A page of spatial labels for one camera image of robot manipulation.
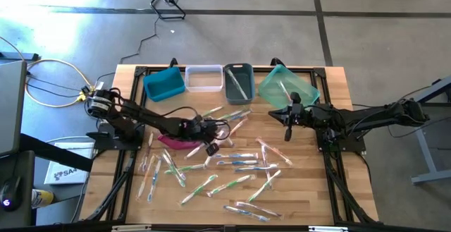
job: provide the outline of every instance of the pink object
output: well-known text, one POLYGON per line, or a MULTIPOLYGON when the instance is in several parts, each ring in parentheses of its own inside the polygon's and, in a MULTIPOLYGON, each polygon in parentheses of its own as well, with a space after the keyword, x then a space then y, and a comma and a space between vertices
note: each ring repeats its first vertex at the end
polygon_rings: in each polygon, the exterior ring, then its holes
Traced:
POLYGON ((165 135, 158 136, 158 140, 160 140, 162 143, 170 147, 171 149, 175 150, 182 150, 182 149, 193 149, 195 147, 198 147, 202 142, 199 141, 179 141, 171 139, 170 137, 166 137, 165 135))

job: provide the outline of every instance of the yellow cable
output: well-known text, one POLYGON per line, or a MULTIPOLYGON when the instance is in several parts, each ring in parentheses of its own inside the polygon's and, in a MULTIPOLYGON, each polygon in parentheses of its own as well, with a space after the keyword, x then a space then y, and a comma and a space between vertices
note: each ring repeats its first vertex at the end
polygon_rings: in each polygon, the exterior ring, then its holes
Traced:
MULTIPOLYGON (((86 82, 86 84, 87 84, 88 86, 90 86, 90 89, 93 88, 92 85, 89 83, 89 81, 86 79, 86 77, 83 75, 83 73, 82 73, 80 70, 78 70, 78 68, 76 68, 76 67, 75 67, 73 64, 71 64, 71 63, 68 63, 68 62, 66 62, 66 61, 62 61, 62 60, 59 60, 59 59, 41 59, 41 60, 38 60, 38 61, 36 61, 36 62, 29 63, 28 66, 27 66, 27 70, 30 70, 33 66, 37 65, 38 63, 47 62, 47 61, 53 61, 53 62, 58 62, 58 63, 64 63, 64 64, 66 64, 67 66, 70 66, 70 67, 74 68, 74 69, 82 76, 82 78, 83 78, 83 80, 86 82)), ((71 103, 69 103, 69 104, 62 104, 62 105, 46 104, 46 103, 44 103, 44 102, 40 102, 40 101, 36 100, 36 99, 30 94, 30 92, 28 92, 28 85, 25 85, 25 93, 28 95, 28 97, 29 97, 32 101, 34 101, 34 102, 36 102, 36 103, 38 103, 38 104, 41 104, 42 106, 47 106, 47 107, 51 107, 51 108, 63 108, 63 107, 67 107, 67 106, 74 105, 74 104, 76 104, 77 102, 79 102, 79 98, 77 98, 75 101, 73 101, 73 102, 71 102, 71 103)))

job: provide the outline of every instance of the teal plastic bin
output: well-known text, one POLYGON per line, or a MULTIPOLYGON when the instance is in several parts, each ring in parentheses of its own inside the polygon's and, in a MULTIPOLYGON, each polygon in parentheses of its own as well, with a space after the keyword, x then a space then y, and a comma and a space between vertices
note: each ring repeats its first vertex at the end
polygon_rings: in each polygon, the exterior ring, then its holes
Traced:
POLYGON ((183 93, 185 82, 180 74, 180 69, 172 67, 144 77, 144 89, 148 98, 154 102, 159 102, 183 93))
POLYGON ((319 98, 319 91, 306 83, 286 67, 277 65, 259 85, 259 95, 278 109, 285 108, 291 101, 280 87, 285 86, 288 94, 299 93, 304 106, 312 105, 319 98))

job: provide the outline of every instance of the plastic bin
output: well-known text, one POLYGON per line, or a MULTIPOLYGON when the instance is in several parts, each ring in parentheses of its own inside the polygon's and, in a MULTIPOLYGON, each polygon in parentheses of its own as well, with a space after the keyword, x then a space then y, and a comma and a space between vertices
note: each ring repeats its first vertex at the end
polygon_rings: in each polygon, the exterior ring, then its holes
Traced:
POLYGON ((229 104, 241 105, 249 104, 255 97, 254 69, 248 63, 229 63, 224 66, 225 98, 229 104), (245 92, 245 99, 237 87, 233 84, 232 78, 226 73, 230 69, 245 92))
POLYGON ((278 109, 285 108, 291 101, 279 85, 285 86, 288 94, 297 92, 305 106, 313 104, 319 97, 319 91, 292 73, 286 67, 277 65, 259 85, 259 95, 278 109))
POLYGON ((185 91, 185 83, 178 67, 168 68, 144 77, 144 88, 148 98, 159 102, 185 91))
POLYGON ((223 67, 187 66, 185 86, 190 92, 219 92, 223 89, 223 67))

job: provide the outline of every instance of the wooden tabletop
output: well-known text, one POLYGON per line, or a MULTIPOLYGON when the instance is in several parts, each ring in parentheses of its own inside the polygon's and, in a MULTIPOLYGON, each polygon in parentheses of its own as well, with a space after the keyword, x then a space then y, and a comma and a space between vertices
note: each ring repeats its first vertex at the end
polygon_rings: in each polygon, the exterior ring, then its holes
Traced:
MULTIPOLYGON (((119 65, 117 67, 113 86, 121 90, 123 97, 128 98, 130 96, 135 67, 136 65, 119 65)), ((326 74, 330 98, 334 106, 339 109, 352 109, 344 69, 342 67, 326 67, 326 74)), ((266 75, 267 73, 254 74, 256 90, 266 75)), ((307 74, 300 74, 299 76, 309 82, 309 76, 307 74)), ((139 97, 141 97, 142 83, 140 83, 139 87, 137 102, 140 102, 139 97)), ((219 117, 240 108, 239 106, 232 106, 227 103, 224 89, 222 92, 216 93, 192 93, 185 91, 182 94, 161 102, 152 102, 148 99, 146 103, 148 109, 160 114, 180 106, 192 106, 200 114, 218 106, 225 106, 224 109, 215 112, 212 115, 213 117, 219 117)), ((267 224, 332 224, 333 219, 330 209, 326 172, 323 156, 317 151, 315 132, 309 128, 294 127, 291 141, 285 142, 283 140, 285 135, 284 127, 268 115, 268 111, 274 110, 274 108, 258 95, 250 106, 253 113, 249 115, 248 122, 231 136, 231 139, 235 143, 235 148, 224 144, 221 145, 219 152, 221 154, 235 152, 260 153, 260 144, 255 141, 255 138, 261 136, 269 145, 277 147, 281 152, 286 154, 294 164, 292 168, 289 168, 278 156, 272 152, 268 152, 269 162, 278 163, 282 172, 274 180, 273 190, 265 190, 253 204, 284 214, 285 218, 283 220, 277 220, 271 217, 271 220, 267 224)), ((182 110, 177 111, 172 116, 190 117, 192 115, 192 111, 182 110)), ((151 130, 155 132, 151 155, 160 155, 163 144, 156 140, 159 134, 157 130, 147 126, 144 142, 147 143, 151 130)), ((174 151, 169 149, 169 152, 179 167, 202 164, 206 159, 206 152, 204 150, 199 151, 188 160, 184 160, 183 157, 189 150, 174 151)), ((144 178, 144 173, 137 170, 142 155, 144 155, 144 150, 138 152, 126 218, 128 224, 263 224, 260 221, 246 216, 225 212, 223 209, 224 205, 233 206, 235 201, 245 201, 255 193, 266 181, 266 174, 263 171, 258 171, 258 173, 253 171, 250 173, 235 173, 232 166, 216 165, 219 159, 212 159, 208 169, 186 172, 186 187, 182 188, 174 176, 163 174, 168 169, 167 165, 163 162, 156 184, 154 200, 149 204, 146 198, 149 193, 151 180, 146 184, 143 196, 141 197, 142 199, 135 199, 137 190, 144 178), (194 188, 213 174, 217 174, 218 178, 208 184, 206 187, 207 190, 212 190, 247 174, 254 174, 257 176, 257 179, 238 184, 231 189, 223 190, 213 197, 208 197, 206 191, 204 191, 202 194, 191 199, 183 207, 179 205, 179 202, 188 196, 194 188)), ((368 215, 377 220, 378 216, 365 164, 356 154, 345 152, 342 155, 350 192, 368 215)), ((81 219, 89 216, 111 189, 117 157, 118 152, 107 151, 94 161, 87 185, 86 196, 82 205, 81 219)), ((121 190, 118 194, 116 211, 119 210, 120 203, 122 202, 122 194, 123 191, 121 190)), ((339 193, 338 198, 341 208, 340 213, 342 216, 345 216, 344 209, 342 208, 342 198, 339 193)))

